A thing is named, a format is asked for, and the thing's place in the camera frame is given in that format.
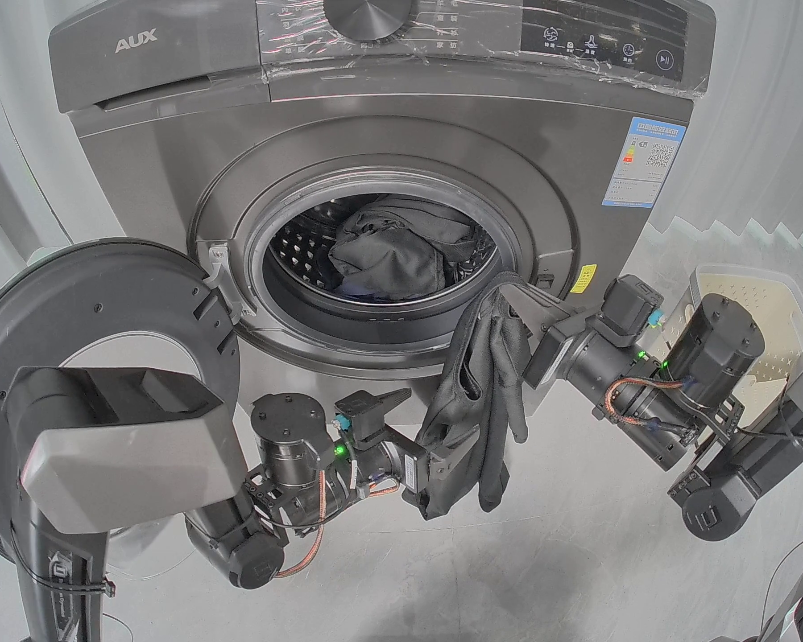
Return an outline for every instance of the qr code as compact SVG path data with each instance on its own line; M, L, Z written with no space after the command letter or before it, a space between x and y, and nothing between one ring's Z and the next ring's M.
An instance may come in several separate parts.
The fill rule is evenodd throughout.
M657 167L658 169L665 169L669 166L672 159L672 154L675 151L674 144L655 143L652 145L652 153L646 160L646 166Z

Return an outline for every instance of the plastic wrap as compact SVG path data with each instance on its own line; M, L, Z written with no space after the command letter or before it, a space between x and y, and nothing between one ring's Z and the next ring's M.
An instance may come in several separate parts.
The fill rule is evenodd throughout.
M715 27L712 10L695 0L414 0L409 22L398 32L358 43L334 30L323 0L256 0L256 7L261 62L270 82L399 61L409 66L463 60L526 74L595 74L602 81L695 98L707 90ZM661 13L663 7L669 9ZM683 13L683 21L671 18L672 12ZM530 21L536 17L552 17L564 27L549 30ZM667 27L657 28L661 21ZM555 38L530 44L542 31ZM668 42L679 36L680 49L677 41ZM623 54L631 51L631 58ZM650 70L656 54L664 63Z

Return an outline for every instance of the play pause button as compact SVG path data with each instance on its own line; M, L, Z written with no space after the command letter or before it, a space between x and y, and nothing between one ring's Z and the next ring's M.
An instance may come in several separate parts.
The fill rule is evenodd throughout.
M672 56L672 53L669 52L667 49L659 49L657 62L658 62L658 67L660 67L664 71L669 71L670 69L672 69L672 65L675 64L675 58Z

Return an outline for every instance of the yellow warning sticker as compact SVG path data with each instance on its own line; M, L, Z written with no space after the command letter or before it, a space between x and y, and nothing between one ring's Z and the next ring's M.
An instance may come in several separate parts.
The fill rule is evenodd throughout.
M596 263L586 263L583 265L583 268L579 270L579 276L577 277L577 283L574 284L574 287L571 288L570 292L572 293L584 293L586 292L586 288L589 287L589 284L592 282L592 279L595 277L595 272L598 270L598 265Z

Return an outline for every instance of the gray cloth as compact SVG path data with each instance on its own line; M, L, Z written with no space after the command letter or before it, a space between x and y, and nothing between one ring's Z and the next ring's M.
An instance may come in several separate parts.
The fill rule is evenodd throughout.
M479 504L496 508L509 482L503 463L506 434L526 441L522 374L530 359L526 327L513 316L500 286L524 287L514 272L494 277L461 315L450 343L450 356L416 441L426 449L453 446L471 424L480 437L449 476L432 482L417 495L425 519L445 515L455 502L479 483Z
M460 211L388 195L343 222L329 256L345 279L340 294L409 300L445 288L443 261L466 261L475 248L476 226Z

